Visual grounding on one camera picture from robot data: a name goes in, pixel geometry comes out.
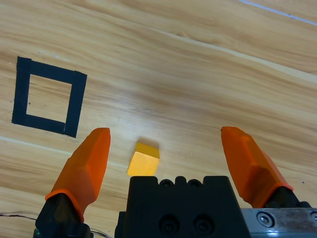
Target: yellow cube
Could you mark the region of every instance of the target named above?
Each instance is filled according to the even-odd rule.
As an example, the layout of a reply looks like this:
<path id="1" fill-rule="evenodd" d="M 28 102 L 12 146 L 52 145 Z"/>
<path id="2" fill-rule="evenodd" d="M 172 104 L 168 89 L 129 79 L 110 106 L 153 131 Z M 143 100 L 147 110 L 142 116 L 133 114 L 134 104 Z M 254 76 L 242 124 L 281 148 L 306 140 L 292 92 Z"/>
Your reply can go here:
<path id="1" fill-rule="evenodd" d="M 159 164 L 159 149 L 137 143 L 129 165 L 130 176 L 154 176 Z"/>

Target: screw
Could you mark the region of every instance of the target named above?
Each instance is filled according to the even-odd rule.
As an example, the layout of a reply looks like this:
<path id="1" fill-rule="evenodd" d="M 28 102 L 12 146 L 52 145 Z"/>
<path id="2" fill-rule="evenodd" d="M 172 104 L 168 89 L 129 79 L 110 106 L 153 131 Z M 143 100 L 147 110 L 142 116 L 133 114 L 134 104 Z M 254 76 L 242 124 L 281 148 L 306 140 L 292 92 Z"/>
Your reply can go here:
<path id="1" fill-rule="evenodd" d="M 214 224 L 209 216 L 201 214 L 194 219 L 194 228 L 200 236 L 209 236 L 214 230 Z"/>
<path id="2" fill-rule="evenodd" d="M 159 229 L 163 235 L 173 235 L 179 230 L 179 221 L 174 215 L 165 215 L 160 219 Z"/>
<path id="3" fill-rule="evenodd" d="M 273 227 L 274 226 L 274 219 L 269 213 L 259 212 L 257 214 L 257 219 L 262 226 L 265 226 L 265 227 Z"/>
<path id="4" fill-rule="evenodd" d="M 317 222 L 317 212 L 312 212 L 311 217 Z"/>

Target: wood grain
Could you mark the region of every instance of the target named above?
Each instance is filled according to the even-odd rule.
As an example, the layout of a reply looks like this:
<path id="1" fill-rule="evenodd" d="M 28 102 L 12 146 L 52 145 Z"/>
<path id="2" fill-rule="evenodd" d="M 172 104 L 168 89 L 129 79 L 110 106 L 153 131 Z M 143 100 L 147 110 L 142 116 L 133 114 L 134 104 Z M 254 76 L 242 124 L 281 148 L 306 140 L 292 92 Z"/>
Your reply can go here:
<path id="1" fill-rule="evenodd" d="M 151 28 L 205 42 L 316 74 L 316 26 L 245 4 L 239 0 L 68 0 Z M 302 1 L 284 1 L 297 7 Z M 310 11 L 294 12 L 314 16 Z M 277 3 L 269 5 L 278 7 Z"/>
<path id="2" fill-rule="evenodd" d="M 3 0 L 0 33 L 0 213 L 36 217 L 96 127 L 109 127 L 112 141 L 85 221 L 109 235 L 139 139 L 159 144 L 159 180 L 230 176 L 224 125 L 251 134 L 299 199 L 317 206 L 315 27 L 234 0 Z M 77 138 L 11 123 L 17 56 L 88 75 Z M 29 109 L 63 120 L 69 88 L 34 80 Z M 34 222 L 0 217 L 0 227 L 3 237 L 30 237 Z"/>

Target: black tape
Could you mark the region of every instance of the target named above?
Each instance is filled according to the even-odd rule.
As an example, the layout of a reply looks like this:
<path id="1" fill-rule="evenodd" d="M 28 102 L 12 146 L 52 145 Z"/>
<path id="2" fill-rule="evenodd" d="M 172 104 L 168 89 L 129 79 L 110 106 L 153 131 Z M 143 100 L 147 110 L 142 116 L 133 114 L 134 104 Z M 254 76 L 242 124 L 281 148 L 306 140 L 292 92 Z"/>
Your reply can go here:
<path id="1" fill-rule="evenodd" d="M 26 114 L 31 74 L 72 85 L 66 123 Z M 18 57 L 12 123 L 76 138 L 86 80 L 83 73 Z"/>

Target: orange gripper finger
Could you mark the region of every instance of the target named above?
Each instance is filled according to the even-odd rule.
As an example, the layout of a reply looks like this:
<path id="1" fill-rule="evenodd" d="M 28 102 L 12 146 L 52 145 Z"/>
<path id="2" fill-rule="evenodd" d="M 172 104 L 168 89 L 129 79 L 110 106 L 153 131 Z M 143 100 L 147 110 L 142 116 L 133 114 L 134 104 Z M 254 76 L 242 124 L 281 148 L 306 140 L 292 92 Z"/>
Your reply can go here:
<path id="1" fill-rule="evenodd" d="M 67 160 L 45 200 L 58 193 L 66 194 L 81 222 L 84 222 L 85 209 L 98 197 L 106 172 L 109 148 L 109 128 L 93 130 Z"/>
<path id="2" fill-rule="evenodd" d="M 278 187 L 294 190 L 250 135 L 239 128 L 224 126 L 221 140 L 239 195 L 253 208 L 264 207 Z"/>

